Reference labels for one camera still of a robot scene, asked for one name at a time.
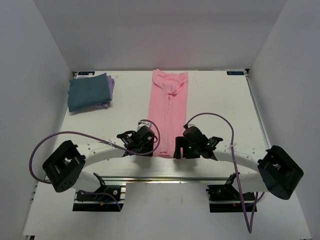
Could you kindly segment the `pink t shirt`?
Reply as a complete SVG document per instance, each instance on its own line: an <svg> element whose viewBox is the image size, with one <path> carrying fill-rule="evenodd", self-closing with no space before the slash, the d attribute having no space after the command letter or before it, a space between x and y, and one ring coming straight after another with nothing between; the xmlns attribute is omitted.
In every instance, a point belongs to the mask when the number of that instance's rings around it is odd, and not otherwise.
<svg viewBox="0 0 320 240"><path fill-rule="evenodd" d="M181 137L187 117L189 75L187 72L166 73L159 69L152 73L148 119L160 132L156 157L173 158L176 137Z"/></svg>

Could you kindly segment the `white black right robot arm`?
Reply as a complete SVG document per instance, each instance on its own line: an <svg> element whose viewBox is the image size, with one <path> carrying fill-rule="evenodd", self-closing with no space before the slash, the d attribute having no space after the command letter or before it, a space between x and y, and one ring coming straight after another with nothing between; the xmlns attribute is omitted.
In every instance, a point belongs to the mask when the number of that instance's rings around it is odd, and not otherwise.
<svg viewBox="0 0 320 240"><path fill-rule="evenodd" d="M173 157L204 158L251 169L239 174L240 183L234 181L225 187L226 195L233 200L248 192L269 192L288 200L304 176L304 171L280 146L273 145L267 150L232 146L221 137L206 137L195 126L176 137Z"/></svg>

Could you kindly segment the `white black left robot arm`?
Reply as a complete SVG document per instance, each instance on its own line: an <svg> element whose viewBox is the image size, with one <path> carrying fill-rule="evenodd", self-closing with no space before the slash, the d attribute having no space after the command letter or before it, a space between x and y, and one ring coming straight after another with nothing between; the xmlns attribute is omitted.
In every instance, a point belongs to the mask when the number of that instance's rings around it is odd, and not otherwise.
<svg viewBox="0 0 320 240"><path fill-rule="evenodd" d="M141 124L137 131L126 131L112 138L110 144L101 141L76 145L64 141L43 163L42 168L57 193L70 188L88 192L94 199L105 196L103 179L83 168L105 160L131 156L134 153L152 156L155 133Z"/></svg>

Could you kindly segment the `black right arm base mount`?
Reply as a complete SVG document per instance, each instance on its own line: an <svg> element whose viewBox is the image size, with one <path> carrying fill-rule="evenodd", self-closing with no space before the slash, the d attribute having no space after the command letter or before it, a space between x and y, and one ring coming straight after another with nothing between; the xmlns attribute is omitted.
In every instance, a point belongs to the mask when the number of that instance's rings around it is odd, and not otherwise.
<svg viewBox="0 0 320 240"><path fill-rule="evenodd" d="M229 176L224 184L208 185L206 192L209 200L210 213L241 213L243 212L239 192L233 187L237 185L236 174Z"/></svg>

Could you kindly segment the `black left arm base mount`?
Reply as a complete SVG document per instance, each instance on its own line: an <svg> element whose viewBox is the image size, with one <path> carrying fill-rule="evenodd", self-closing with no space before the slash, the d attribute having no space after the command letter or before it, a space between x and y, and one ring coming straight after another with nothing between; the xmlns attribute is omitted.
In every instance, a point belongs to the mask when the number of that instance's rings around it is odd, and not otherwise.
<svg viewBox="0 0 320 240"><path fill-rule="evenodd" d="M120 212L125 200L125 186L107 184L101 176L93 173L99 182L99 188L93 193L77 191L73 212Z"/></svg>

